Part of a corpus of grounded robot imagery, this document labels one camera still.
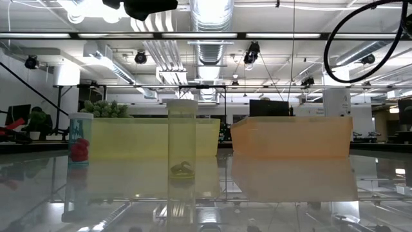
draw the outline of black cable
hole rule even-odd
[[[376,8],[377,6],[383,5],[383,4],[387,4],[387,3],[397,3],[397,2],[402,2],[402,13],[400,16],[400,23],[399,23],[399,28],[398,28],[398,32],[393,40],[393,43],[391,45],[391,47],[389,48],[387,54],[384,56],[384,58],[381,60],[381,62],[376,65],[376,67],[374,67],[371,71],[369,71],[367,74],[346,81],[346,80],[341,80],[339,78],[337,78],[333,72],[332,69],[330,68],[329,65],[329,49],[330,49],[330,45],[333,41],[333,38],[336,36],[337,32],[341,29],[341,27],[347,22],[349,21],[352,17],[354,17],[355,15],[365,11],[365,10],[369,10],[372,8]],[[403,24],[404,21],[406,20],[406,14],[407,14],[407,5],[408,3],[411,2],[411,0],[379,0],[379,1],[375,1],[373,3],[364,5],[358,9],[356,9],[355,11],[353,11],[352,13],[350,13],[349,15],[347,15],[344,19],[342,19],[342,21],[340,23],[338,23],[338,25],[335,27],[335,29],[333,29],[332,33],[329,35],[328,41],[326,42],[326,46],[324,48],[324,53],[323,53],[323,63],[324,63],[324,69],[326,70],[326,72],[328,73],[328,75],[330,76],[330,78],[332,78],[333,80],[340,82],[340,83],[355,83],[361,80],[366,79],[367,77],[369,77],[370,75],[374,74],[376,71],[378,71],[385,63],[386,61],[388,61],[388,59],[392,56],[393,51],[395,51],[395,48],[397,47],[400,38],[402,37],[403,34]]]

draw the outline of white pillar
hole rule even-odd
[[[65,63],[62,66],[56,66],[54,68],[55,85],[77,85],[80,83],[80,68],[73,63]],[[66,92],[68,88],[62,89],[62,94]],[[79,105],[79,89],[72,88],[61,97],[60,108],[66,113],[75,113]],[[60,113],[59,128],[67,129],[69,126],[69,118]]]

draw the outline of computer monitor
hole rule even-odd
[[[30,109],[32,105],[20,105],[20,106],[9,106],[7,111],[6,126],[12,124],[13,122],[23,119],[24,125],[27,125],[28,116],[30,114]]]
[[[412,124],[412,100],[399,100],[399,123]]]
[[[289,102],[249,100],[249,116],[289,116]]]

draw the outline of white container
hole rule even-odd
[[[30,132],[30,138],[32,140],[39,140],[40,138],[40,132],[39,131],[31,131]]]

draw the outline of red object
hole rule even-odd
[[[10,125],[6,126],[5,128],[9,129],[9,130],[14,130],[18,126],[23,125],[24,123],[25,123],[24,119],[18,119],[17,121],[11,123]],[[5,135],[5,134],[6,134],[6,132],[0,131],[0,135]]]
[[[82,162],[89,159],[88,151],[89,141],[86,139],[77,139],[76,143],[70,148],[70,158],[73,162]]]

